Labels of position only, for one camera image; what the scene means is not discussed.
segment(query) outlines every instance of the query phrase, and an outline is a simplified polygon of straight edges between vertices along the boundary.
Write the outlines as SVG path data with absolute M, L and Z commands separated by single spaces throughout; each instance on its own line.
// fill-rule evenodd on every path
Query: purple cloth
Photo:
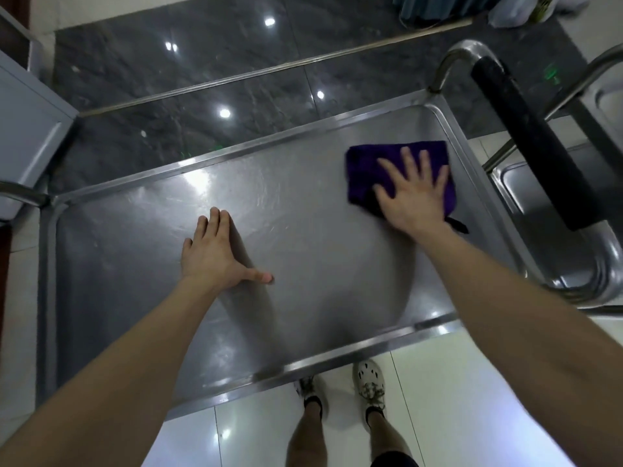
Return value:
M 412 142 L 411 144 L 365 144 L 353 146 L 347 151 L 348 201 L 364 207 L 372 214 L 383 217 L 372 186 L 382 185 L 387 194 L 393 198 L 396 195 L 394 183 L 385 169 L 376 161 L 384 158 L 392 162 L 404 175 L 404 163 L 400 155 L 400 148 L 408 146 L 417 166 L 420 165 L 421 150 L 428 150 L 431 157 L 433 180 L 437 180 L 442 165 L 448 164 L 448 150 L 443 140 Z M 448 180 L 444 194 L 444 213 L 447 217 L 457 206 L 457 193 L 452 178 Z

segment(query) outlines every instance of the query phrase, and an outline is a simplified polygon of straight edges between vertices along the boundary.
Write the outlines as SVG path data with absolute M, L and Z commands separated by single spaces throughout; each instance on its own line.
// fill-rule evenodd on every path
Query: hand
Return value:
M 192 239 L 182 249 L 182 280 L 221 292 L 242 280 L 270 283 L 273 276 L 246 268 L 234 258 L 229 243 L 231 218 L 225 210 L 210 210 L 210 220 L 200 216 Z
M 407 233 L 414 240 L 431 230 L 443 227 L 444 192 L 450 175 L 450 168 L 444 165 L 439 171 L 437 183 L 433 184 L 431 160 L 427 150 L 420 152 L 421 171 L 409 148 L 401 148 L 407 177 L 387 159 L 378 159 L 396 186 L 396 196 L 389 198 L 385 188 L 374 186 L 385 218 L 397 229 Z

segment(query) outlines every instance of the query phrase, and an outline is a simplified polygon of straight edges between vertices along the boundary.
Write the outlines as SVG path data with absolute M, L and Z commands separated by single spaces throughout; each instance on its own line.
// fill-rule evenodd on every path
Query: stainless steel tray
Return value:
M 523 272 L 529 255 L 446 101 L 419 91 L 54 197 L 41 222 L 37 403 L 167 295 L 183 239 L 213 205 L 234 218 L 238 257 L 275 282 L 214 303 L 170 418 L 459 328 L 424 253 L 347 203 L 347 148 L 417 140 L 447 142 L 467 239 Z

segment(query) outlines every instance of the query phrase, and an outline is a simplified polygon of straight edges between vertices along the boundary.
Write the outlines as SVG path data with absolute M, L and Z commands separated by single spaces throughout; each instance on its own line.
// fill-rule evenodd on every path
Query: stainless steel cart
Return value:
M 603 265 L 577 303 L 617 294 L 621 249 L 591 189 L 489 49 L 464 41 L 428 90 L 61 196 L 4 184 L 4 194 L 42 207 L 37 403 L 165 297 L 181 243 L 211 205 L 234 217 L 238 258 L 276 281 L 241 284 L 215 302 L 184 360 L 170 418 L 458 329 L 425 254 L 347 203 L 344 154 L 354 144 L 446 141 L 453 217 L 469 228 L 466 239 L 542 278 L 440 94 L 456 59 L 471 64 L 520 148 L 535 148 L 528 164 L 565 222 L 598 243 Z

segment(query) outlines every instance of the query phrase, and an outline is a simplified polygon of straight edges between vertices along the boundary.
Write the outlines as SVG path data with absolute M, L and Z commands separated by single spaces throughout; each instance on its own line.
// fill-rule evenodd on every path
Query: white sneaker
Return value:
M 303 406 L 306 407 L 311 401 L 315 401 L 320 405 L 320 418 L 326 418 L 329 411 L 329 404 L 324 395 L 324 383 L 319 376 L 304 377 L 294 382 L 294 387 L 303 400 Z
M 354 364 L 353 376 L 355 387 L 363 400 L 362 416 L 364 426 L 369 429 L 368 416 L 378 412 L 385 417 L 385 379 L 381 368 L 375 361 L 367 360 Z

